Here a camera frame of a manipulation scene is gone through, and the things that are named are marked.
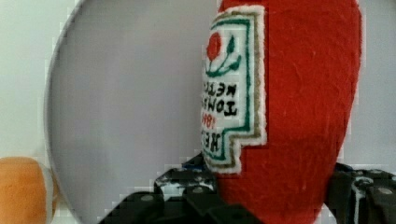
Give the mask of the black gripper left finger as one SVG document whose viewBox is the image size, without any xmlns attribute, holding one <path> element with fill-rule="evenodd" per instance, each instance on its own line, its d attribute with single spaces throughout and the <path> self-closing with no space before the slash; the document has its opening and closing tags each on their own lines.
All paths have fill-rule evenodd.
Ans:
<svg viewBox="0 0 396 224">
<path fill-rule="evenodd" d="M 239 203 L 226 203 L 199 154 L 159 176 L 154 190 L 123 199 L 98 224 L 263 224 Z"/>
</svg>

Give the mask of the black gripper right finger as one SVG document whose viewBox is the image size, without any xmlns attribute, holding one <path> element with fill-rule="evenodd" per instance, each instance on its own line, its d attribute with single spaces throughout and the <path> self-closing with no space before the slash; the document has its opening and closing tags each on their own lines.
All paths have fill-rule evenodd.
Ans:
<svg viewBox="0 0 396 224">
<path fill-rule="evenodd" d="M 396 224 L 395 175 L 336 163 L 324 203 L 337 224 Z"/>
</svg>

